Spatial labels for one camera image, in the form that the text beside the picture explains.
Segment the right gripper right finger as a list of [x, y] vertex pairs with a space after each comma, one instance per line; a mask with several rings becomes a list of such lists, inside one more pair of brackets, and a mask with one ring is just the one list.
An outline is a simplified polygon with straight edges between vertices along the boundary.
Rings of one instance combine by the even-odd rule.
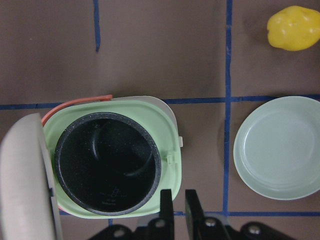
[[194, 189], [185, 190], [185, 217], [191, 240], [228, 240], [229, 234], [217, 215], [205, 215]]

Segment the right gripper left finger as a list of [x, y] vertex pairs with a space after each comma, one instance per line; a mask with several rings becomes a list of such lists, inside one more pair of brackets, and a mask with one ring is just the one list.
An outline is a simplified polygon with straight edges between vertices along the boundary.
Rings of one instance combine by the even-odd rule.
[[147, 225], [148, 240], [174, 239], [174, 210], [170, 189], [160, 191], [160, 211]]

